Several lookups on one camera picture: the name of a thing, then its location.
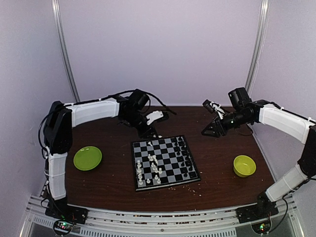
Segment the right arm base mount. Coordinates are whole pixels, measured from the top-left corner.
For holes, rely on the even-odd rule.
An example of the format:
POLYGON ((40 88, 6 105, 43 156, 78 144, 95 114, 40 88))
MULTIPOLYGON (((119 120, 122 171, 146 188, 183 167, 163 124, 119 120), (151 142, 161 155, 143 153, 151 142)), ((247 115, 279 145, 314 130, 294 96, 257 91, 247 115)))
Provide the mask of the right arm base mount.
POLYGON ((271 217, 279 213, 276 207, 260 211, 257 205, 250 205, 236 209, 240 224, 249 223, 252 230, 259 235, 268 234, 272 229, 271 217))

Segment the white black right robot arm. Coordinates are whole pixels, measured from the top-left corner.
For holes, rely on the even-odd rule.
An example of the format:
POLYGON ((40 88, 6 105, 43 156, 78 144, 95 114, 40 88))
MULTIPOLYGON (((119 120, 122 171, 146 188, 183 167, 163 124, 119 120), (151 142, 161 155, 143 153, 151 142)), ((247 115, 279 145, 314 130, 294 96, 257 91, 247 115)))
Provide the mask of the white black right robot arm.
POLYGON ((203 106, 216 117, 201 132, 219 138, 241 125, 254 125, 255 138, 269 164, 280 173, 257 197, 257 203, 237 209, 242 217, 266 217, 276 209, 276 202, 297 191, 316 175, 316 121, 286 110, 275 102, 253 101, 244 87, 228 94, 233 111, 219 103, 205 100, 203 106))

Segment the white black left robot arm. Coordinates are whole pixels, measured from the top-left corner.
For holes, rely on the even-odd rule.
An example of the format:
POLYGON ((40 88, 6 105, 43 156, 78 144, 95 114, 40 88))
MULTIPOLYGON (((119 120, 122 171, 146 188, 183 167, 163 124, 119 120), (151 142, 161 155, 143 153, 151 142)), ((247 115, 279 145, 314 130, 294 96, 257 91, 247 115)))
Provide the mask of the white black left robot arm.
POLYGON ((45 160, 48 181, 48 207, 60 219, 67 219, 74 210, 66 193, 66 159, 73 145, 73 129, 81 124, 105 118, 118 118, 135 128, 140 138, 157 136, 155 121, 175 114, 158 97, 140 89, 127 90, 103 98, 77 103, 52 103, 39 125, 38 140, 45 160))

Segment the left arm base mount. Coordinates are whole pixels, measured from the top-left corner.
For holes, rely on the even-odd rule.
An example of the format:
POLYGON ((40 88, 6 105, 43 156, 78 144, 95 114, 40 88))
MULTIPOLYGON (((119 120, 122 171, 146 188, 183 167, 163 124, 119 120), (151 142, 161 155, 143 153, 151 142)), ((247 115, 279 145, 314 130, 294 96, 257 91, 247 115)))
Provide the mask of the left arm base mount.
POLYGON ((77 224, 85 224, 88 210, 86 208, 68 206, 63 212, 48 207, 45 215, 56 220, 53 223, 53 231, 59 236, 69 234, 77 224))

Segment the black white chessboard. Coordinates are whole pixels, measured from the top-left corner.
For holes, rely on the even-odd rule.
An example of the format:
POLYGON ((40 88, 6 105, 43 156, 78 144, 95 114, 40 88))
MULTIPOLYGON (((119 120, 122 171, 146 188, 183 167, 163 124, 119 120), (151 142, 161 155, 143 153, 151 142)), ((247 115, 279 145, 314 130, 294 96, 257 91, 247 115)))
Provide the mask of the black white chessboard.
POLYGON ((184 135, 131 142, 131 156, 137 192, 201 180, 184 135))

